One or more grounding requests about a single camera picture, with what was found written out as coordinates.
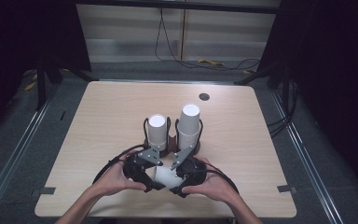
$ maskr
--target hand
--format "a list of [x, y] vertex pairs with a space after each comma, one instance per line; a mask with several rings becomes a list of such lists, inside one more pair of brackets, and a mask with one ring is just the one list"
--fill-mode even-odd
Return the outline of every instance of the hand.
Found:
[[133, 150], [121, 156], [120, 161], [111, 166], [91, 187], [97, 189], [101, 196], [113, 195], [124, 189], [146, 190], [144, 184], [129, 180], [123, 173], [124, 160], [135, 152]]
[[[211, 163], [207, 159], [199, 156], [194, 156], [194, 157], [199, 161], [205, 162], [207, 164], [206, 167], [208, 170], [216, 170], [211, 165], [209, 165]], [[197, 186], [184, 187], [182, 188], [182, 192], [190, 193], [190, 194], [191, 193], [203, 194], [212, 200], [224, 202], [224, 203], [227, 203], [229, 197], [232, 196], [233, 194], [238, 194], [228, 184], [228, 182], [225, 179], [213, 173], [208, 173], [205, 178], [205, 181], [202, 184]]]

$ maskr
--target cup rim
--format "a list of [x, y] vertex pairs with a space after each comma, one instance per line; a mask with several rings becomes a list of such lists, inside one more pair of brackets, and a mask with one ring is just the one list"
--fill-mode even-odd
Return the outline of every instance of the cup rim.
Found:
[[162, 146], [167, 143], [167, 141], [164, 141], [163, 143], [153, 143], [153, 142], [150, 142], [150, 140], [148, 140], [148, 139], [147, 139], [147, 141], [148, 141], [149, 145], [153, 145], [153, 146], [157, 146], [157, 147]]
[[[150, 123], [150, 120], [151, 120], [153, 117], [157, 117], [157, 116], [164, 118], [164, 123], [161, 124], [160, 126], [153, 126], [153, 125]], [[147, 123], [148, 123], [149, 126], [151, 126], [151, 127], [153, 127], [153, 128], [160, 128], [160, 127], [163, 127], [164, 125], [167, 125], [167, 118], [166, 118], [165, 116], [161, 115], [161, 114], [154, 114], [154, 115], [150, 115], [150, 116], [148, 117], [148, 122], [147, 122]]]
[[[196, 115], [188, 115], [187, 113], [184, 112], [184, 109], [187, 105], [194, 105], [198, 110], [199, 110], [199, 113], [197, 113]], [[187, 103], [185, 105], [182, 106], [182, 113], [184, 113], [186, 116], [189, 116], [189, 117], [196, 117], [196, 116], [199, 116], [200, 115], [200, 107], [197, 105], [197, 104], [194, 104], [194, 103]]]
[[198, 130], [196, 133], [186, 134], [186, 133], [183, 133], [182, 131], [180, 131], [180, 129], [179, 129], [179, 127], [178, 127], [178, 132], [181, 133], [181, 134], [184, 135], [184, 136], [194, 136], [194, 135], [200, 133], [200, 128], [199, 128], [199, 130]]

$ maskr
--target gray carpet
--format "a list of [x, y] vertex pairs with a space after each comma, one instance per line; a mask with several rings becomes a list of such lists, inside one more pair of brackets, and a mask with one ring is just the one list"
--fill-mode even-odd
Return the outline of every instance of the gray carpet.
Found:
[[[238, 62], [226, 62], [226, 65], [231, 67], [237, 64]], [[89, 73], [91, 76], [105, 79], [233, 82], [249, 76], [241, 70], [218, 72], [190, 69], [175, 62], [96, 63], [92, 67], [93, 72]], [[34, 214], [38, 197], [31, 194], [34, 189], [44, 187], [88, 84], [69, 72], [62, 73], [64, 80], [0, 201], [0, 223], [52, 223], [56, 220], [37, 217]], [[267, 80], [257, 79], [250, 86], [255, 89], [266, 123], [271, 123], [280, 119], [280, 115], [267, 88]], [[21, 87], [13, 103], [2, 114], [0, 171], [34, 114], [36, 96], [36, 89], [23, 91]], [[333, 196], [344, 223], [358, 223], [358, 180], [348, 164], [331, 147], [324, 133], [318, 129], [301, 97], [297, 101], [294, 123], [322, 180]], [[297, 193], [293, 198], [297, 215], [294, 218], [262, 220], [265, 223], [330, 223], [287, 131], [282, 131], [273, 138], [273, 143], [288, 184], [296, 187]], [[100, 218], [88, 217], [85, 223], [100, 221]]]

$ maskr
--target electrical cable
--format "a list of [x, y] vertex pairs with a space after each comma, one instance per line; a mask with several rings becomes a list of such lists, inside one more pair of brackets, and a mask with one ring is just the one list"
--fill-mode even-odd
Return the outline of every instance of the electrical cable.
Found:
[[210, 164], [210, 163], [206, 163], [206, 162], [205, 162], [205, 164], [212, 166], [214, 169], [218, 170], [219, 172], [222, 172], [219, 168], [215, 167], [214, 165], [212, 165], [212, 164]]
[[28, 73], [22, 75], [22, 78], [30, 77], [30, 76], [35, 75], [35, 74], [36, 74], [36, 73], [34, 73], [35, 70], [36, 70], [36, 69], [33, 69], [32, 71], [30, 71], [30, 72], [28, 72]]
[[109, 169], [109, 167], [113, 166], [114, 164], [116, 164], [117, 162], [121, 161], [120, 157], [122, 157], [123, 155], [131, 152], [132, 150], [138, 148], [138, 147], [142, 147], [143, 149], [146, 149], [147, 146], [146, 145], [136, 145], [133, 147], [130, 147], [129, 149], [124, 150], [122, 153], [120, 153], [118, 156], [114, 157], [111, 161], [109, 161], [104, 167], [103, 169], [101, 169], [101, 171], [95, 176], [94, 181], [92, 181], [92, 184], [94, 184], [95, 182], [98, 181], [99, 178], [101, 178], [101, 176]]
[[[156, 46], [155, 46], [155, 55], [156, 57], [160, 60], [160, 61], [168, 61], [168, 62], [177, 62], [180, 65], [186, 67], [186, 68], [205, 68], [205, 69], [211, 69], [211, 70], [215, 70], [215, 71], [230, 71], [230, 70], [245, 70], [245, 69], [250, 69], [252, 67], [255, 67], [256, 65], [258, 65], [260, 63], [259, 59], [245, 59], [242, 60], [237, 66], [235, 67], [210, 67], [210, 66], [202, 66], [202, 65], [198, 65], [198, 64], [193, 64], [193, 63], [187, 63], [184, 61], [179, 61], [176, 59], [176, 57], [173, 55], [172, 49], [171, 49], [171, 43], [170, 43], [170, 39], [168, 38], [168, 34], [167, 34], [167, 29], [165, 27], [165, 22], [164, 22], [164, 18], [162, 15], [162, 8], [159, 9], [159, 14], [160, 14], [160, 20], [159, 20], [159, 26], [158, 26], [158, 36], [157, 36], [157, 40], [156, 40]], [[160, 31], [161, 31], [161, 25], [163, 27], [164, 30], [164, 34], [165, 34], [165, 39], [167, 41], [168, 44], [168, 49], [170, 50], [170, 54], [173, 57], [173, 60], [163, 60], [161, 59], [158, 54], [158, 41], [159, 41], [159, 36], [160, 36]], [[247, 66], [247, 67], [243, 67], [240, 68], [241, 64], [243, 64], [244, 62], [249, 62], [249, 61], [256, 61], [254, 64]]]
[[213, 173], [216, 175], [221, 176], [224, 180], [228, 182], [228, 184], [237, 192], [240, 193], [237, 189], [237, 186], [235, 186], [234, 182], [226, 176], [223, 172], [217, 171], [217, 170], [198, 170], [198, 171], [189, 171], [189, 172], [177, 172], [179, 175], [189, 175], [189, 174], [197, 174], [197, 173]]
[[268, 126], [273, 126], [273, 125], [276, 125], [280, 122], [283, 121], [283, 124], [281, 124], [278, 128], [270, 131], [269, 133], [271, 134], [271, 138], [274, 138], [276, 135], [278, 135], [285, 127], [287, 127], [287, 125], [290, 123], [290, 121], [292, 120], [293, 118], [293, 115], [295, 113], [295, 110], [296, 110], [296, 101], [297, 101], [297, 97], [298, 97], [298, 86], [295, 84], [295, 82], [292, 80], [292, 90], [291, 90], [291, 93], [292, 93], [292, 108], [291, 110], [289, 111], [289, 113], [283, 118], [283, 119], [280, 119], [276, 122], [273, 122], [271, 124], [269, 124]]

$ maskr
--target paper cup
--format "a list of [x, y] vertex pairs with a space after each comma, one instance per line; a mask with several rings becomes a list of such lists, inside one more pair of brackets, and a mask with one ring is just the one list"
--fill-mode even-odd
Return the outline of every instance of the paper cup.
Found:
[[151, 147], [157, 147], [158, 150], [162, 151], [164, 150], [166, 147], [167, 147], [167, 142], [163, 142], [163, 143], [160, 143], [160, 144], [156, 144], [156, 143], [152, 143], [149, 141], [149, 146]]
[[153, 173], [153, 180], [165, 185], [168, 189], [173, 189], [180, 186], [184, 179], [176, 176], [176, 170], [171, 170], [168, 167], [156, 166]]
[[178, 129], [180, 132], [193, 135], [200, 131], [200, 108], [194, 104], [183, 106]]
[[197, 140], [199, 140], [199, 133], [194, 133], [191, 135], [184, 134], [180, 130], [178, 130], [179, 142], [178, 147], [180, 150], [186, 149], [188, 147], [195, 147], [197, 144]]
[[150, 116], [147, 122], [147, 138], [152, 146], [160, 146], [162, 150], [167, 142], [167, 122], [160, 114]]

